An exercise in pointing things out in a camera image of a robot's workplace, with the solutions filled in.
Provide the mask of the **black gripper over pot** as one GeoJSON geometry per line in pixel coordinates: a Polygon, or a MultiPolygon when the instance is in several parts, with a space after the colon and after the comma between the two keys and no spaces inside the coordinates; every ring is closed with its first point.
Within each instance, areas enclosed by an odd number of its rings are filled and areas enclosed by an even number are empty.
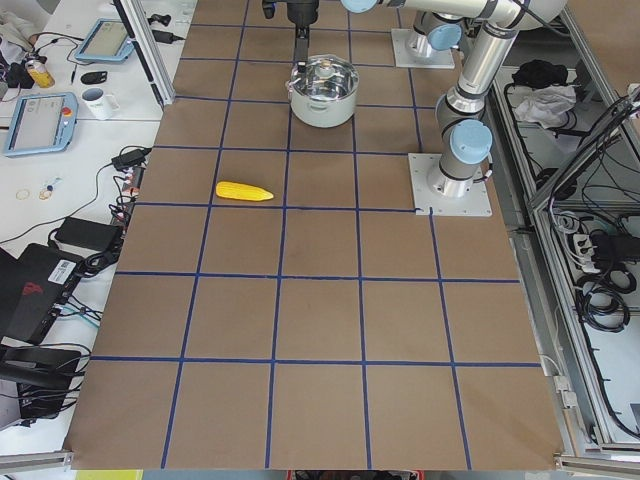
{"type": "Polygon", "coordinates": [[[261,6],[266,19],[275,15],[276,4],[286,5],[287,18],[295,28],[294,62],[306,64],[310,42],[310,28],[318,19],[318,0],[262,0],[261,6]]]}

